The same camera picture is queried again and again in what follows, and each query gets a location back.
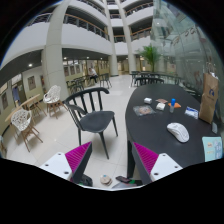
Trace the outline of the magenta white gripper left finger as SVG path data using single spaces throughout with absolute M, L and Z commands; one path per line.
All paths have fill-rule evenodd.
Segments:
M 92 143 L 87 142 L 67 153 L 57 152 L 40 168 L 75 184 L 92 184 L 84 174 L 91 153 Z

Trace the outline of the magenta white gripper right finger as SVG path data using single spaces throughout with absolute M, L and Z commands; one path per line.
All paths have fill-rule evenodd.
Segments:
M 182 169 L 168 154 L 157 154 L 136 142 L 132 154 L 143 184 L 149 184 Z

